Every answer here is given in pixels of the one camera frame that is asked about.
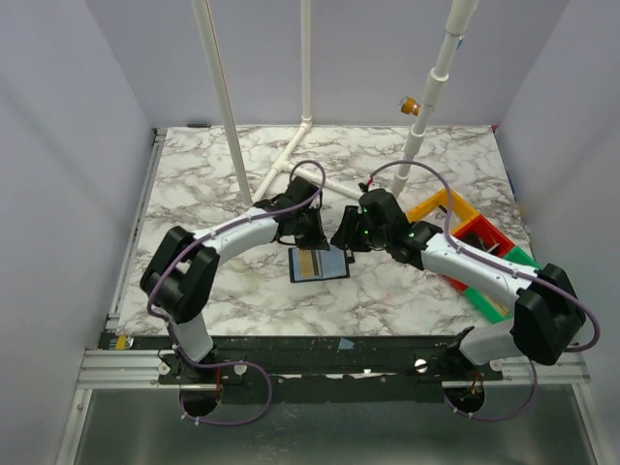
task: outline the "marble surface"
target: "marble surface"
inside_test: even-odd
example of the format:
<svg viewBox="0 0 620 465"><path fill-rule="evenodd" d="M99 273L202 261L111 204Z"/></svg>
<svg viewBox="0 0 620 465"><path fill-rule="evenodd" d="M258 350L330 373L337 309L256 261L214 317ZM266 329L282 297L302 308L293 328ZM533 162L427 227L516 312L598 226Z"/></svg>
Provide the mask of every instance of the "marble surface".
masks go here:
<svg viewBox="0 0 620 465"><path fill-rule="evenodd" d="M253 190L295 130L239 129ZM315 127L292 160L317 160L330 179L355 188L379 165L401 158L407 130ZM489 127L429 128L417 160L440 171L456 192L529 251ZM384 171L375 186L387 188L392 175L392 170ZM286 184L287 175L280 175L269 194L282 192ZM413 169L399 202L407 211L440 188L430 173ZM326 191L322 217L327 237L336 231L344 206L352 203ZM161 321L146 314L146 297L138 282L169 228L204 229L244 210L223 130L169 129L121 304L118 332L166 333ZM444 278L396 263L383 252L357 254L350 279L291 284L287 248L278 244L255 248L222 266L202 314L215 335L455 334L466 326L487 325Z"/></svg>

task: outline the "gray floor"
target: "gray floor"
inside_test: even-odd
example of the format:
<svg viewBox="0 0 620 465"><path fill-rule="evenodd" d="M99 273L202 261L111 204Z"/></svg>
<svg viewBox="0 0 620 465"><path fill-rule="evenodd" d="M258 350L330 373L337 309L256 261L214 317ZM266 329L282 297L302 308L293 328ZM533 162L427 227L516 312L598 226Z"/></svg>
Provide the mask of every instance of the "gray floor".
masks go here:
<svg viewBox="0 0 620 465"><path fill-rule="evenodd" d="M528 387L495 387L483 410L505 413ZM445 405L410 402L274 405L243 427L181 421L173 390L95 391L78 464L493 464L593 463L573 390L542 387L511 421L458 418ZM224 406L241 418L255 406Z"/></svg>

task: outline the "orange object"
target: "orange object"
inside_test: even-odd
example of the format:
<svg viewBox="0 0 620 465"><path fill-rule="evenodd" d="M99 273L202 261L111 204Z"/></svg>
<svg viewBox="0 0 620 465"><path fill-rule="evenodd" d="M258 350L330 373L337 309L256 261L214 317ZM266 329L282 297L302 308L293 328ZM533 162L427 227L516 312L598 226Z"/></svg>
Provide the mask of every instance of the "orange object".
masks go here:
<svg viewBox="0 0 620 465"><path fill-rule="evenodd" d="M415 116L418 116L420 107L421 105L411 97L405 97L400 101L400 110L405 114L413 113Z"/></svg>
<svg viewBox="0 0 620 465"><path fill-rule="evenodd" d="M454 200L453 213L461 220L460 224L451 231L452 234L456 234L458 230L480 214L454 191L452 191L452 198ZM442 189L427 201L423 201L420 205L410 210L407 213L407 219L410 223L419 221L435 208L442 206L444 209L448 209L448 204L448 192L446 192L446 189Z"/></svg>

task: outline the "gray wall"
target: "gray wall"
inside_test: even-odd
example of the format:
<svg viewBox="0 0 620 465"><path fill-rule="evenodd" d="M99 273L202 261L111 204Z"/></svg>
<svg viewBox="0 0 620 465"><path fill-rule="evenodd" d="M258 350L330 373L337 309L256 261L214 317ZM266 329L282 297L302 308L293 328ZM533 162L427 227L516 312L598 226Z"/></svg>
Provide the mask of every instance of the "gray wall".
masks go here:
<svg viewBox="0 0 620 465"><path fill-rule="evenodd" d="M0 463L53 463L152 133L83 0L0 6Z"/></svg>
<svg viewBox="0 0 620 465"><path fill-rule="evenodd" d="M87 2L153 125L220 121L191 2ZM433 123L498 123L567 2L481 0ZM237 121L297 124L299 1L211 4ZM397 104L421 97L450 4L315 0L315 123L411 124Z"/></svg>
<svg viewBox="0 0 620 465"><path fill-rule="evenodd" d="M619 23L617 1L573 0L497 134L537 258L570 273L603 325L601 343L587 353L587 361L598 406L615 438L620 437Z"/></svg>

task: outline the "purple cable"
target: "purple cable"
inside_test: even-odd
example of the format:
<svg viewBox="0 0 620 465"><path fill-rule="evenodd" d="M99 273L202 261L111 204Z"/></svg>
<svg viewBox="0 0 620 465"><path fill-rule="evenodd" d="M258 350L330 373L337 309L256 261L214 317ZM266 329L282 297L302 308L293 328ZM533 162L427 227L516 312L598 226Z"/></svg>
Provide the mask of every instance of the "purple cable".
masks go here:
<svg viewBox="0 0 620 465"><path fill-rule="evenodd" d="M389 167L394 167L396 165L413 165L416 167L420 167L420 168L424 168L427 171L430 171L432 174L435 175L435 177L437 177L437 179L439 179L441 181L441 183L444 185L444 187L446 188L446 192L448 193L448 211L446 212L446 221L444 223L444 235L446 236L446 240L448 241L448 243L454 247L454 249L456 250L460 250L460 252L462 252L464 255L477 260L479 262L481 262L482 264L487 264L495 269L499 269L500 271L504 271L506 273L510 273L512 274L512 269L501 265L499 263L495 263L491 260L489 260L486 257L480 256L470 250L461 248L456 241L454 240L454 238L452 237L452 235L450 234L450 217L452 215L452 208L453 208L453 203L454 203L454 199L452 196L452 190L450 188L450 186L448 185L448 182L446 181L446 179L436 170L432 169L431 167L429 167L428 165L424 164L424 163L420 163L420 162L415 162L413 160L398 160L396 162L389 162L386 163L385 165L382 165L380 167L378 167L376 170L372 171L370 173L370 179L374 179L374 177L377 175L378 172L381 172ZM559 294L560 296L562 296L563 298L565 298L566 300L569 300L570 302L574 303L576 306L578 306L583 313L585 313L588 318L590 319L590 321L592 322L592 327L594 328L594 335L592 336L592 340L590 342L588 342L587 344L583 345L583 346L579 346L579 347L573 347L573 348L567 348L566 352L583 352L583 351L587 351L588 349L593 348L594 346L597 345L597 343L599 342L599 339L601 338L601 325L599 324L599 321L597 320L596 316L594 315L594 313L587 308L583 303L581 303L581 301L579 301L579 299L577 299L576 297L574 297L573 295L567 293L566 291L564 291L563 289L558 288L557 286L552 285L551 283L547 283L546 281L544 281L543 279L537 277L537 276L532 276L529 275L527 273L523 273L521 271L517 271L516 275L519 278L523 278L523 279L527 279L529 281L532 281L534 283L540 284L542 286L545 286L548 289L551 289L553 292ZM478 416L470 416L469 414L466 414L464 412L459 412L457 411L457 413L459 415L461 415L462 417L466 417L468 419L477 419L480 421L501 421L504 419L513 419L514 417L522 414L523 412L525 412L527 409L530 408L530 406L532 405L534 399L536 398L537 392L538 392L538 375L536 373L536 368L534 367L534 363L532 362L532 360L530 360L530 364L532 366L532 373L534 375L534 380L533 380L533 386L532 386L532 394L530 395L530 398L527 400L527 402L525 404L523 404L523 406L516 410L515 412L513 412L512 414L508 414L502 417L497 417L497 418L490 418L490 417L478 417Z"/></svg>
<svg viewBox="0 0 620 465"><path fill-rule="evenodd" d="M148 300L146 301L146 311L148 312L149 315L159 318L160 320L164 320L166 322L166 327L168 328L168 334L170 335L170 339L172 340L172 344L173 346L176 346L175 348L178 350L178 352L180 353L180 355L185 358L185 361L187 361L191 366L195 367L195 368L200 368L200 369L213 369L213 368L222 368L225 366L235 366L235 365L244 365L244 366L249 366L251 368L256 368L257 370L259 370L259 372L261 372L261 374L264 376L266 382L267 382L267 399L263 405L263 407L261 408L261 410L256 413L255 415L253 415L252 417L246 418L246 419L240 419L240 420L236 420L236 421L219 421L219 420L215 420L215 419L208 419L208 418L195 418L195 417L191 417L188 416L187 413L184 411L183 408L183 399L181 398L180 401L180 407L183 410L183 415L186 418L192 419L194 421L198 421L200 423L204 423L204 424L213 424L216 426L241 426L243 424L249 424L253 421L256 421L257 419L259 419L260 417L262 417L264 414L266 414L266 412L269 410L269 406L271 405L271 399L273 397L273 386L271 385L271 380L269 379L269 374L264 371L264 369L259 366L256 363L253 363L251 361L225 361L225 362L220 362L220 363L198 363L196 361L193 361L185 352L185 350L181 347L181 345L179 344L179 340L176 337L176 334L174 333L174 329L173 326L171 325L171 317L165 313L160 313L160 312L156 312L153 308L153 304L154 304L154 300L155 300L155 295L157 295L157 293L160 291L160 289L162 288L162 285L164 284L164 281L171 275L172 271L176 268L176 266L178 264L180 264L183 259L193 250L195 249L199 244L202 244L203 242L205 242L206 240L215 237L217 234L223 233L225 231L228 231L232 228L236 228L237 226L243 225L245 223L249 223L251 221L254 220L262 220L263 218L272 218L275 216L280 216L280 215L286 215L288 213L291 213L292 211L296 211L300 208L302 208L303 206L306 206L310 203L312 203L314 201L314 199L316 199L318 196L320 196L323 192L324 187L326 186L326 180L327 180L327 176L326 176L326 171L325 169L318 163L315 162L314 160L303 160L299 163L297 163L293 169L291 170L291 178L293 178L293 174L295 173L296 169L302 165L314 165L316 166L319 171L321 172L321 175L323 177L323 179L321 180L321 185L319 186L319 190L317 192L315 192L312 196L310 196L310 198L306 199L305 201L302 201L300 203L298 203L297 205L293 205L290 206L288 208L284 208L282 210L278 210L278 211L268 211L266 213L262 213L260 215L256 215L253 216L251 218L248 217L244 217L244 218L239 218L235 221L232 221L222 227L220 227L219 229L215 230L215 231L211 231L206 233L205 235L195 239L193 242L191 242L187 247L185 247L177 256L176 258L170 263L170 265L168 266L168 268L166 268L166 270L164 271L164 273L162 274L162 276L159 278L159 281L157 281L157 283L155 284L155 287L153 288L153 290L151 291L151 293L148 295Z"/></svg>

